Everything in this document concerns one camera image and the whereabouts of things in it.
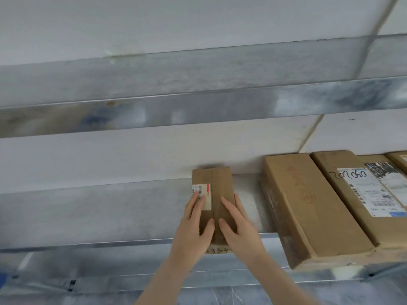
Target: person's right hand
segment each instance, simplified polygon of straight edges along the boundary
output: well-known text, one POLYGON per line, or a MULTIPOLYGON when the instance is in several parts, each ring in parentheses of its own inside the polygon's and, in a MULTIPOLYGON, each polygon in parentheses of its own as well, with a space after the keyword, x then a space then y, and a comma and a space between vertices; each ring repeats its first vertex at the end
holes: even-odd
POLYGON ((236 206, 221 198, 222 203, 229 210, 237 225, 237 233, 234 233, 223 218, 219 219, 219 227, 226 238, 233 253, 245 265, 249 265, 263 255, 268 255, 261 241, 257 229, 250 222, 242 202, 237 194, 234 194, 236 206))

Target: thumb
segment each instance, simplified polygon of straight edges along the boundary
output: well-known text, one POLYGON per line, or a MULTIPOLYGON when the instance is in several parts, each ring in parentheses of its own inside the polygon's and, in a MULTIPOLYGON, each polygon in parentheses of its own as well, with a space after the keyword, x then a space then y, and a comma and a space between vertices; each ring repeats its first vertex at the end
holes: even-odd
POLYGON ((232 240, 236 236, 236 233, 233 232, 231 227, 227 224, 226 220, 223 218, 219 219, 219 228, 221 229, 223 235, 225 236, 225 239, 227 243, 230 245, 229 240, 232 240))
POLYGON ((201 238, 203 238, 205 242, 208 242, 208 244, 210 244, 214 231, 215 231, 215 220, 211 218, 210 220, 208 220, 208 223, 206 224, 205 230, 203 231, 201 238))

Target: person's left hand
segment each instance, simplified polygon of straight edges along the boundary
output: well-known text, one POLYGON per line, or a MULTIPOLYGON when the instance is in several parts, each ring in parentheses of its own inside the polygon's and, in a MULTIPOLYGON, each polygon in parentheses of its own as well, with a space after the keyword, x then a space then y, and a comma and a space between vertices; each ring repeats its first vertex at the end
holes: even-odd
POLYGON ((188 272, 208 249, 215 231, 215 220, 211 218, 202 235, 199 235, 199 219, 205 196, 202 196, 198 202, 197 200, 196 191, 185 206, 184 217, 177 228, 169 256, 169 260, 179 263, 188 272))

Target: brown box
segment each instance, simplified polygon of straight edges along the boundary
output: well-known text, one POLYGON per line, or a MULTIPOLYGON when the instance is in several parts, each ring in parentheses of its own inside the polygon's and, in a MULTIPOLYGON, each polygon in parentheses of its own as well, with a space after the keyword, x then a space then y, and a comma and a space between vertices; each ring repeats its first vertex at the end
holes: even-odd
POLYGON ((407 151, 401 152, 391 152, 387 153, 386 156, 393 162, 397 167, 401 169, 405 174, 407 174, 407 151))
POLYGON ((393 197, 407 210, 407 177, 384 155, 359 155, 373 175, 379 179, 393 197))
POLYGON ((308 154, 267 156, 262 188, 292 269, 365 264, 374 246, 308 154))
POLYGON ((202 210, 199 222, 200 233, 206 227, 210 218, 215 219, 215 233, 212 238, 211 247, 207 253, 230 252, 221 229, 219 219, 223 218, 233 231, 237 231, 236 223, 221 202, 221 197, 236 205, 233 192, 233 181, 229 167, 218 167, 210 169, 195 169, 192 171, 192 191, 201 189, 206 195, 206 204, 202 210))
POLYGON ((379 180, 351 151, 316 152, 312 158, 376 246, 375 262, 404 259, 407 214, 379 180))

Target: small cardboard box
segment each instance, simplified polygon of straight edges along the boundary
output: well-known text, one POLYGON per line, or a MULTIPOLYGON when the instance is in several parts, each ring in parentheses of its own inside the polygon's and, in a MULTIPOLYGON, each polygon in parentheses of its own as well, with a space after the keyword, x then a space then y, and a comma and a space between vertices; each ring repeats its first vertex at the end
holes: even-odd
POLYGON ((387 153, 386 156, 403 171, 407 174, 407 151, 401 152, 391 152, 387 153))
POLYGON ((308 154, 265 157, 262 188, 292 269, 363 265, 374 250, 308 154))
POLYGON ((195 169, 192 171, 192 193, 198 191, 199 195, 206 196, 203 207, 199 230, 202 233, 210 218, 215 219, 215 233, 207 253, 231 252, 226 239, 219 228, 219 219, 223 218, 231 229, 236 232, 237 226, 230 212, 221 202, 221 197, 236 205, 233 192, 233 180, 229 167, 209 169, 195 169))
POLYGON ((407 213, 392 194, 351 151, 316 152, 312 158, 376 246, 374 262, 404 260, 407 213))
POLYGON ((358 158, 407 210, 406 175, 384 155, 359 155, 358 158))

